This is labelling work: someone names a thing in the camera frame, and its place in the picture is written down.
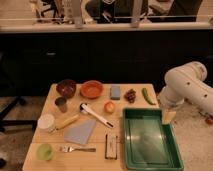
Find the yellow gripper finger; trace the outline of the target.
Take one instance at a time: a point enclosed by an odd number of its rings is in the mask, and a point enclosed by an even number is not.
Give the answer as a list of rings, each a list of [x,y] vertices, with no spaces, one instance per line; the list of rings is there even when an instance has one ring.
[[[175,117],[176,112],[174,110],[165,109],[162,111],[162,124],[169,124]]]

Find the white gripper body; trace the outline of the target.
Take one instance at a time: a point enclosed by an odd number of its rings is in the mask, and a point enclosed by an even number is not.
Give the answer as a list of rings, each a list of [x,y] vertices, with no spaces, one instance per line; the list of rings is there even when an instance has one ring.
[[[157,99],[160,106],[164,109],[179,108],[184,103],[184,98],[168,86],[162,88]]]

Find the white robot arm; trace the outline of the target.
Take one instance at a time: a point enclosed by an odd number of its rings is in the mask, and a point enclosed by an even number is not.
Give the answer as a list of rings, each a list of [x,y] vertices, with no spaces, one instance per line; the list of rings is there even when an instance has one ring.
[[[166,72],[165,86],[158,94],[164,125],[173,120],[176,110],[186,99],[196,104],[203,114],[213,117],[213,87],[204,83],[206,77],[205,65],[197,61]]]

